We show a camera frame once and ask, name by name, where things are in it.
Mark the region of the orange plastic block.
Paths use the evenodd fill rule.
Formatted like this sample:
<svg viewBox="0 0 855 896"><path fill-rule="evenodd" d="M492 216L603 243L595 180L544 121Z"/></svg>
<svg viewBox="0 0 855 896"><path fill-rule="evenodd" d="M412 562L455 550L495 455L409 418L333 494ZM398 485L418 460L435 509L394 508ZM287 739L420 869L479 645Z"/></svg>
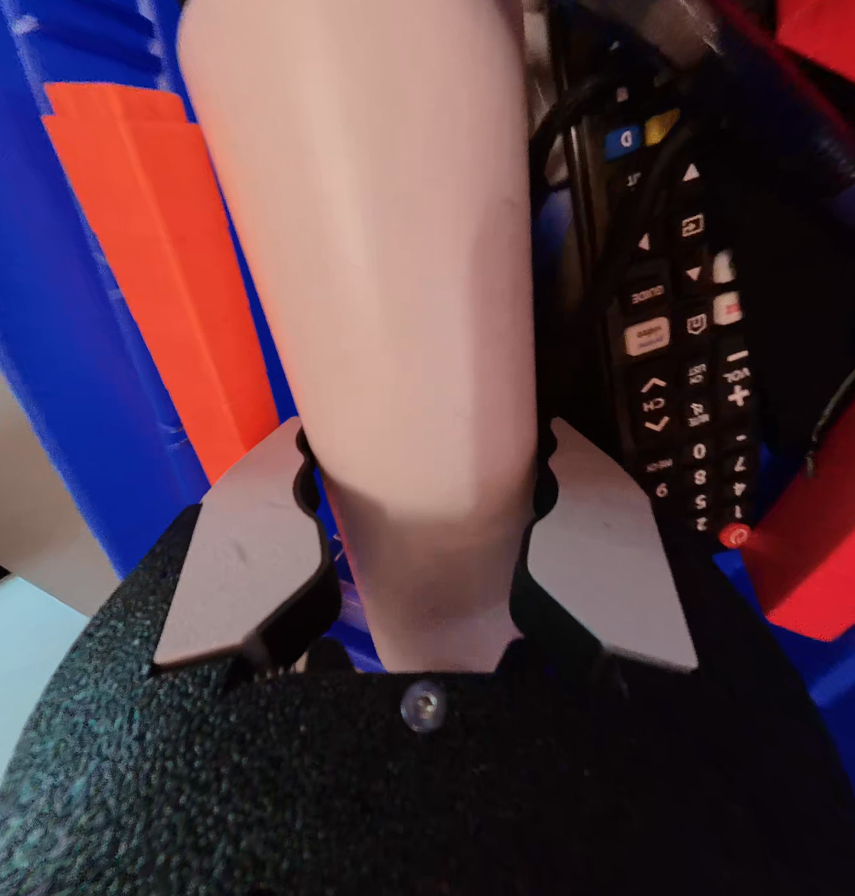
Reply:
<svg viewBox="0 0 855 896"><path fill-rule="evenodd" d="M279 414L202 131L171 92L44 91L49 139L214 484Z"/></svg>

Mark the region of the black remote control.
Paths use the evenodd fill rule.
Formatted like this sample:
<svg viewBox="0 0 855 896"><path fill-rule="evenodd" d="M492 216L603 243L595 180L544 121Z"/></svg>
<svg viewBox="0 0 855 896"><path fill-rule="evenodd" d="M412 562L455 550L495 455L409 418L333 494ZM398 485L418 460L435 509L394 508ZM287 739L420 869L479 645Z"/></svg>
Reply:
<svg viewBox="0 0 855 896"><path fill-rule="evenodd" d="M597 164L586 315L602 444L658 514L740 548L755 522L757 390L715 149L650 69L619 75L580 137Z"/></svg>

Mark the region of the blue plastic bin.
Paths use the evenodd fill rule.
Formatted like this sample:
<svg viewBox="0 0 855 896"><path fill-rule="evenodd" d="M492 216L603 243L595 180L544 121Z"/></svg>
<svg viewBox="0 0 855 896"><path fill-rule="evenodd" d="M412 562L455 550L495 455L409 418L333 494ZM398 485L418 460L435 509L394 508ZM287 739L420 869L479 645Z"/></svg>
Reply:
<svg viewBox="0 0 855 896"><path fill-rule="evenodd" d="M51 71L38 67L30 35L48 33L46 14L63 13L70 3L0 2L0 366L122 578L173 517L218 480L207 480L59 162L42 121L52 113L44 85L104 83L171 92L198 124L176 54L184 3L175 4L172 31L136 2L79 2L81 10L65 23L66 43L81 37L88 53L119 57L123 67L134 59L144 63L148 81L131 84L106 81L99 70L96 79L81 81L72 67L60 66L55 79L43 79ZM521 3L530 130L529 34ZM599 112L619 75L650 69L667 73L679 87L690 131L715 149L714 181L736 228L757 390L752 538L811 464L827 427L855 398L855 368L841 384L822 368L823 337L833 326L850 324L842 303L855 293L855 273L842 253L855 252L855 187L824 199L782 164L760 128L759 88L767 77L745 78L725 64L712 3L547 3L550 10L574 6L578 17L598 20L606 39L616 29L621 49L613 52L606 44L601 61L585 68L581 81L572 77L568 91L556 84L556 103L533 134L528 130L538 424L533 490L552 451L548 426L554 418L567 421L626 471L600 436L601 368L590 359L594 338L586 315L601 252L590 184L597 164L587 156L580 128ZM246 289L254 281L213 171ZM269 327L255 286L254 292ZM280 361L271 331L269 341Z"/></svg>

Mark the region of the red plastic block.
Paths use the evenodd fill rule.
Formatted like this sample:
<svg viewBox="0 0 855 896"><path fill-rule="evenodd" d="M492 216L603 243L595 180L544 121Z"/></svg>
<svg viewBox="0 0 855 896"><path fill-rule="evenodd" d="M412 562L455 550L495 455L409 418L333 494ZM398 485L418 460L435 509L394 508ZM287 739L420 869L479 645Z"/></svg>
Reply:
<svg viewBox="0 0 855 896"><path fill-rule="evenodd" d="M769 622L820 642L855 625L855 398L742 556Z"/></svg>
<svg viewBox="0 0 855 896"><path fill-rule="evenodd" d="M714 1L721 55L745 78L799 84L799 64L855 87L855 1Z"/></svg>

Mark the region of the black ribbed tube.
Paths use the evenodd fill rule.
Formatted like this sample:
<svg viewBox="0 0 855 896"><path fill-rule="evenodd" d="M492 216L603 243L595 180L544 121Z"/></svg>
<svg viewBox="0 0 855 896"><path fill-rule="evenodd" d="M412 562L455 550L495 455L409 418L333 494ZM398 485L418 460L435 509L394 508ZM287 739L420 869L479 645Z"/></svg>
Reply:
<svg viewBox="0 0 855 896"><path fill-rule="evenodd" d="M768 58L761 130L782 164L833 199L855 187L855 126L785 57Z"/></svg>

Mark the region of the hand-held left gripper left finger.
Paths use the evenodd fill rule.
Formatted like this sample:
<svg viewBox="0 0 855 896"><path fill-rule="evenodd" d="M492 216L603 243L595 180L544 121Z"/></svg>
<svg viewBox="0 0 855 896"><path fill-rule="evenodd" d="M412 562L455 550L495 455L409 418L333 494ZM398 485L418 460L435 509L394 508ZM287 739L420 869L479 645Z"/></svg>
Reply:
<svg viewBox="0 0 855 896"><path fill-rule="evenodd" d="M289 418L210 488L153 654L157 672L220 658L292 671L338 620L315 458Z"/></svg>

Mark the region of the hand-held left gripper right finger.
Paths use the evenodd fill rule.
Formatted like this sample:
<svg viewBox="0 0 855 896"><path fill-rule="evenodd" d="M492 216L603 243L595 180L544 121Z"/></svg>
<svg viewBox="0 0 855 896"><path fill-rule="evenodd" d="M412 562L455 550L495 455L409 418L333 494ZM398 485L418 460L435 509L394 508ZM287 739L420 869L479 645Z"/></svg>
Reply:
<svg viewBox="0 0 855 896"><path fill-rule="evenodd" d="M524 532L510 614L561 674L587 674L608 655L678 673L698 667L649 499L567 421L550 420L552 451Z"/></svg>

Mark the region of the white bottle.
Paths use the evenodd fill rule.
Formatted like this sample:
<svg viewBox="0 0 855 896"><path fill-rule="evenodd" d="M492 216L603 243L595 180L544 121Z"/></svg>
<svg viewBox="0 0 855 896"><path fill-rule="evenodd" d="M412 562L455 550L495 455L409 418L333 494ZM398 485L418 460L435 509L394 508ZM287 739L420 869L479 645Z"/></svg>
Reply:
<svg viewBox="0 0 855 896"><path fill-rule="evenodd" d="M388 671L517 633L537 404L521 2L185 2L176 54Z"/></svg>

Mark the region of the white desk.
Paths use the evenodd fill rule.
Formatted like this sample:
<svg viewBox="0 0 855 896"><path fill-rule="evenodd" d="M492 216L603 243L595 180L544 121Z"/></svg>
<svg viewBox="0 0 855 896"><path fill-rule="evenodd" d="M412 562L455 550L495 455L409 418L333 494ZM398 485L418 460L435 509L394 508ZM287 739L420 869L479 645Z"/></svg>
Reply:
<svg viewBox="0 0 855 896"><path fill-rule="evenodd" d="M18 576L0 580L0 781L30 712L88 620Z"/></svg>

